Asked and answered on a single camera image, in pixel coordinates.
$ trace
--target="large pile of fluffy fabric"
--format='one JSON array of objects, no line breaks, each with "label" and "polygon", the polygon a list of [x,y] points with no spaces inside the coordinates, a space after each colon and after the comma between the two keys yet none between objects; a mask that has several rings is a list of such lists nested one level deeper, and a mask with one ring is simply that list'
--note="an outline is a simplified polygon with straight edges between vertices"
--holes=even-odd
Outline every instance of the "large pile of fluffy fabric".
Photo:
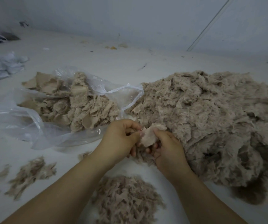
[{"label": "large pile of fluffy fabric", "polygon": [[155,188],[140,177],[104,177],[92,203],[98,207],[96,223],[148,224],[158,207],[165,208]]},{"label": "large pile of fluffy fabric", "polygon": [[167,126],[201,180],[233,187],[252,204],[268,202],[268,85],[248,74],[194,71],[143,89],[127,112],[145,127]]},{"label": "large pile of fluffy fabric", "polygon": [[90,93],[83,72],[75,73],[71,86],[59,77],[41,72],[22,85],[52,97],[29,99],[19,106],[35,110],[44,122],[70,126],[72,132],[108,124],[119,114],[116,102]]}]

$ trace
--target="left arm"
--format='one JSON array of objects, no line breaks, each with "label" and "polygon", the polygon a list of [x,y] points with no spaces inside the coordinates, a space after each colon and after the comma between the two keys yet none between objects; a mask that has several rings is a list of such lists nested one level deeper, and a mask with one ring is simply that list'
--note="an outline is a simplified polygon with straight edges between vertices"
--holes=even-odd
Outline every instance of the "left arm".
[{"label": "left arm", "polygon": [[112,122],[98,147],[65,175],[31,199],[1,224],[75,223],[104,174],[129,153],[135,155],[141,130],[136,122]]}]

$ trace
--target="forearm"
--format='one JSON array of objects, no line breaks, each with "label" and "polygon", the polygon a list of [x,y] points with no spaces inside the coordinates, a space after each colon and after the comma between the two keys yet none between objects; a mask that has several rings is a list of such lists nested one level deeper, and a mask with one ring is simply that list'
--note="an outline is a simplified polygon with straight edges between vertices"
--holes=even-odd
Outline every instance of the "forearm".
[{"label": "forearm", "polygon": [[192,172],[175,183],[174,187],[191,224],[247,223]]},{"label": "forearm", "polygon": [[75,223],[107,170],[106,162],[92,153],[2,224]]}]

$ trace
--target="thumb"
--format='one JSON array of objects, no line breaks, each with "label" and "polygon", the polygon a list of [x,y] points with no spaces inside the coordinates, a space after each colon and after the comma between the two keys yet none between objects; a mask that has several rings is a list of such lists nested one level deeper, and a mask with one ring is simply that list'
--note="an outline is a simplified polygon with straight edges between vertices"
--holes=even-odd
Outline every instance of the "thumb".
[{"label": "thumb", "polygon": [[132,145],[134,145],[140,141],[141,134],[142,134],[142,131],[137,131],[137,132],[135,132],[127,137],[131,140]]},{"label": "thumb", "polygon": [[169,143],[171,140],[170,136],[165,131],[159,130],[158,128],[154,128],[154,134],[160,139],[162,145]]}]

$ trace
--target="human hand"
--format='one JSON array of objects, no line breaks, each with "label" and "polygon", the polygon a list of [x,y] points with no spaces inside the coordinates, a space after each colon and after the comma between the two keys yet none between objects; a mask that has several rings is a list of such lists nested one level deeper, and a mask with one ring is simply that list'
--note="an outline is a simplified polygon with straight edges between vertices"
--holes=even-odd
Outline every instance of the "human hand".
[{"label": "human hand", "polygon": [[94,153],[111,169],[127,155],[136,156],[136,143],[140,142],[141,136],[141,126],[137,122],[130,119],[113,121]]},{"label": "human hand", "polygon": [[190,169],[181,142],[170,132],[154,129],[155,135],[161,143],[154,144],[147,148],[146,152],[152,154],[159,171],[173,185],[180,181]]}]

